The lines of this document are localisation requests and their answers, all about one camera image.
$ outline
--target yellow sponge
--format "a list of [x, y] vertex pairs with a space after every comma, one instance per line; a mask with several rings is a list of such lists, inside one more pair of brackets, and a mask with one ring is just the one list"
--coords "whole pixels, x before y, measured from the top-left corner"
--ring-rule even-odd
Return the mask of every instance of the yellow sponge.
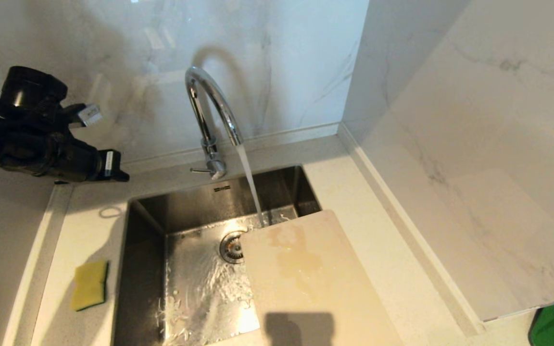
[[107, 260], [93, 261], [77, 267], [74, 274], [76, 286], [72, 293], [70, 308], [74, 311], [80, 311], [105, 302], [107, 271]]

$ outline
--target white countertop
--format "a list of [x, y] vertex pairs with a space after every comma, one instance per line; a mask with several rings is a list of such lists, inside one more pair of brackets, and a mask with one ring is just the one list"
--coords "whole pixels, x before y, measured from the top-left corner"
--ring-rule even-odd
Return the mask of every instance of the white countertop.
[[[337, 136], [258, 149], [248, 156], [253, 171], [303, 165], [322, 208], [336, 213], [405, 345], [529, 346], [532, 312], [487, 322], [480, 335], [464, 335]], [[227, 156], [226, 161], [227, 178], [243, 173], [237, 157]], [[207, 184], [207, 175], [189, 173], [190, 167], [202, 165], [196, 162], [139, 173], [126, 184], [74, 188], [44, 287], [32, 345], [111, 344], [127, 202]], [[71, 311], [75, 267], [97, 259], [110, 261], [106, 303]], [[259, 340], [260, 334], [252, 332], [220, 345], [258, 345]]]

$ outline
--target sink basin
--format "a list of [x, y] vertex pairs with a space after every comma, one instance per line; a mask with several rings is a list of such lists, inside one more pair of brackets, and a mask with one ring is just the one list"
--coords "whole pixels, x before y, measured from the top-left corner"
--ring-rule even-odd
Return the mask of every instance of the sink basin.
[[[300, 166], [253, 175], [264, 224], [320, 211]], [[238, 243], [260, 228], [245, 177], [130, 202], [114, 344], [208, 345], [259, 328]]]

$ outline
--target white cutting board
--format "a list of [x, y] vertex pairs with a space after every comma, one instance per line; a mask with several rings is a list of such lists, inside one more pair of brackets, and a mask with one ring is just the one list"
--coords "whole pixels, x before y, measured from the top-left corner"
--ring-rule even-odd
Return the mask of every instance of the white cutting board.
[[267, 346], [403, 345], [331, 210], [240, 241]]

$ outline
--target faucet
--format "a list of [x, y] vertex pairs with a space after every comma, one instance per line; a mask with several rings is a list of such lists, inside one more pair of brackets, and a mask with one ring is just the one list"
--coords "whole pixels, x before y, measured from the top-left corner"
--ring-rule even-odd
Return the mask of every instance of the faucet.
[[209, 96], [220, 118], [224, 122], [228, 137], [232, 145], [237, 146], [242, 144], [242, 136], [239, 133], [237, 121], [232, 114], [232, 110], [224, 97], [224, 93], [219, 88], [217, 83], [211, 76], [202, 68], [192, 66], [187, 69], [185, 73], [185, 87], [187, 88], [187, 96], [189, 96], [189, 102], [196, 114], [196, 120], [198, 120], [198, 126], [200, 132], [202, 132], [202, 150], [204, 150], [204, 157], [206, 158], [206, 169], [190, 169], [193, 173], [209, 173], [211, 179], [217, 180], [226, 175], [226, 163], [222, 160], [222, 156], [217, 151], [217, 138], [211, 134], [209, 127], [206, 124], [204, 112], [202, 112], [202, 106], [198, 100], [198, 86], [202, 86], [204, 92]]

